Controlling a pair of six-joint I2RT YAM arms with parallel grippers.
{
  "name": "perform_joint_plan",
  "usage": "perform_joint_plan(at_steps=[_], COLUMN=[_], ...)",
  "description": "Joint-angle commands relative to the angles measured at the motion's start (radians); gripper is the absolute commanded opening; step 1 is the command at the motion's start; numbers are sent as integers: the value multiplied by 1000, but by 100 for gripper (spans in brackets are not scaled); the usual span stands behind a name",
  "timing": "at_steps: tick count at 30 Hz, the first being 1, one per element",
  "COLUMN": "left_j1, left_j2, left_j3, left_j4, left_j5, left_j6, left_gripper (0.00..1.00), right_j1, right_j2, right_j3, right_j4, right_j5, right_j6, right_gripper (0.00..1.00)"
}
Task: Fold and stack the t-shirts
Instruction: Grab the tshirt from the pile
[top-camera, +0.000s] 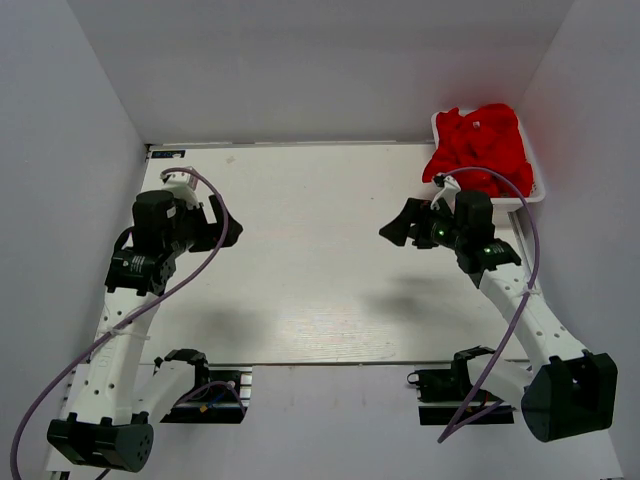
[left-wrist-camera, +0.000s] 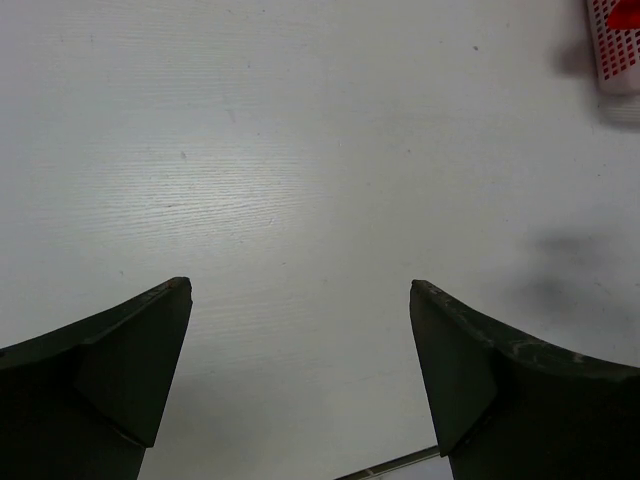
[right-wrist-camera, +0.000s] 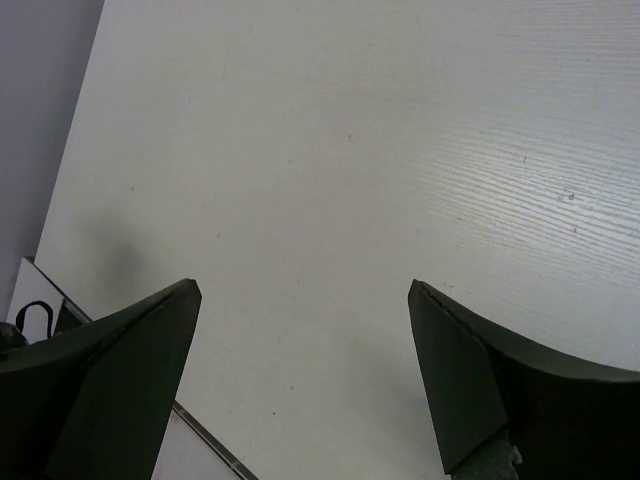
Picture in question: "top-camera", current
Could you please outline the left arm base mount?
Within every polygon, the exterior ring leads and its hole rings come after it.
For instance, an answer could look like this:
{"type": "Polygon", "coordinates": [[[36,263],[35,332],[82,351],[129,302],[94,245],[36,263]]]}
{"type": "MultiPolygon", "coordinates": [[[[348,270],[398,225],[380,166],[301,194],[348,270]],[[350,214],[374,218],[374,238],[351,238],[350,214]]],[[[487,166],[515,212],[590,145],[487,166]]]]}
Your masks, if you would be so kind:
{"type": "Polygon", "coordinates": [[[248,411],[249,367],[211,366],[194,349],[174,349],[154,360],[154,372],[135,395],[135,413],[151,423],[239,425],[248,411]]]}

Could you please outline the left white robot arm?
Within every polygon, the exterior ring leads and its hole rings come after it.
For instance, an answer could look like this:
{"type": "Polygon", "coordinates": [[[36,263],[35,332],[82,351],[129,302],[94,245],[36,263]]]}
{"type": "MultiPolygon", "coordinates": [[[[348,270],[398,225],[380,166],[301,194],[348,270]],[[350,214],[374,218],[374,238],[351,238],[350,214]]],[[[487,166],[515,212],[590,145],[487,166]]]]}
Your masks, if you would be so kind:
{"type": "Polygon", "coordinates": [[[178,258],[206,253],[208,261],[233,246],[242,226],[216,190],[208,197],[215,220],[196,196],[203,177],[187,169],[161,176],[162,186],[138,194],[132,225],[117,238],[108,267],[102,318],[84,360],[84,384],[63,419],[47,430],[49,444],[69,462],[105,470],[140,471],[148,461],[154,424],[178,402],[199,399],[211,387],[204,353],[173,350],[152,378],[136,388],[138,365],[178,258]]]}

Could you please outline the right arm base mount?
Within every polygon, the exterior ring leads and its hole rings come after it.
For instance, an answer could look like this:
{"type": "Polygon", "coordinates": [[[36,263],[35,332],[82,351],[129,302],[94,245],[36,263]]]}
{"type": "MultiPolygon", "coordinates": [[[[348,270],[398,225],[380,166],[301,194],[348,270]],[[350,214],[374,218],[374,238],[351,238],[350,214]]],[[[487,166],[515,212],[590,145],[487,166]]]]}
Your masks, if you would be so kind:
{"type": "MultiPolygon", "coordinates": [[[[449,366],[414,370],[406,377],[407,384],[418,393],[418,412],[421,426],[446,426],[458,406],[471,390],[467,361],[478,356],[489,357],[494,350],[487,347],[473,347],[457,352],[449,366]]],[[[475,413],[486,410],[500,399],[486,390],[480,389],[466,407],[459,422],[475,413]]],[[[513,409],[509,405],[499,405],[495,410],[475,420],[471,425],[514,424],[513,409]]]]}

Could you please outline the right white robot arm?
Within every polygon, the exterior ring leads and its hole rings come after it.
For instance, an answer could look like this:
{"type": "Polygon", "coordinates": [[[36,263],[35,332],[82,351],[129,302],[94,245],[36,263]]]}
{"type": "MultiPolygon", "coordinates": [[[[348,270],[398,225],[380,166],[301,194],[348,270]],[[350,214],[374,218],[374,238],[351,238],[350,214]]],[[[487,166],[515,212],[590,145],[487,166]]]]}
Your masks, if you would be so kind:
{"type": "Polygon", "coordinates": [[[550,442],[608,429],[613,423],[618,369],[606,353],[594,354],[529,286],[519,255],[495,235],[493,204],[484,192],[410,198],[379,234],[396,246],[445,247],[459,268],[496,307],[523,347],[527,368],[501,357],[501,349],[472,347],[455,353],[447,373],[425,374],[425,402],[459,400],[444,435],[502,405],[523,415],[533,436],[550,442]]]}

